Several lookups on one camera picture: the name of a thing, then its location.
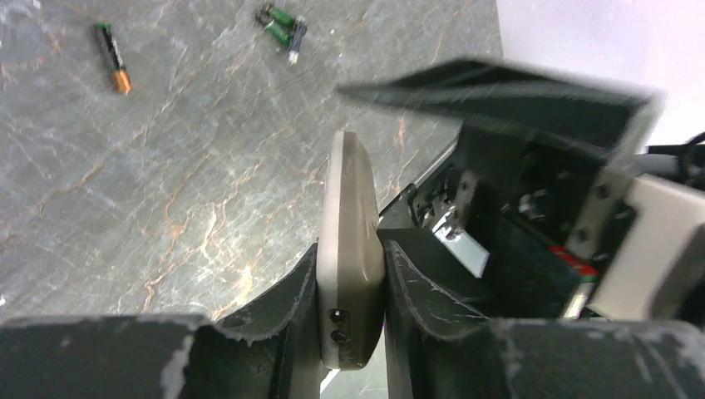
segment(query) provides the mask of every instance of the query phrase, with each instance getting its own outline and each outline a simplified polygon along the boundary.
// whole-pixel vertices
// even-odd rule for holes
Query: copper top battery
[[[96,33],[101,43],[101,48],[105,53],[108,67],[111,69],[112,79],[115,82],[115,89],[122,94],[127,94],[132,90],[130,76],[127,75],[125,62],[122,61],[120,50],[117,49],[117,41],[112,34],[111,24],[101,22],[96,24]]]

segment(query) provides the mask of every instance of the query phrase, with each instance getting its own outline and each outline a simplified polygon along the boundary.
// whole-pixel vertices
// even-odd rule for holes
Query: marble tile
[[[225,315],[315,238],[332,135],[356,131],[380,206],[458,123],[369,109],[339,82],[498,57],[494,2],[289,1],[297,66],[261,2],[0,5],[0,321],[26,314]],[[91,25],[113,23],[116,94]]]

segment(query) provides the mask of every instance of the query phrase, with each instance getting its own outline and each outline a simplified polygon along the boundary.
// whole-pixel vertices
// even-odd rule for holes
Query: black cable
[[[683,177],[683,181],[688,184],[693,179],[692,167],[695,146],[705,141],[705,131],[693,137],[687,144],[683,145],[683,152],[678,157],[678,170]]]

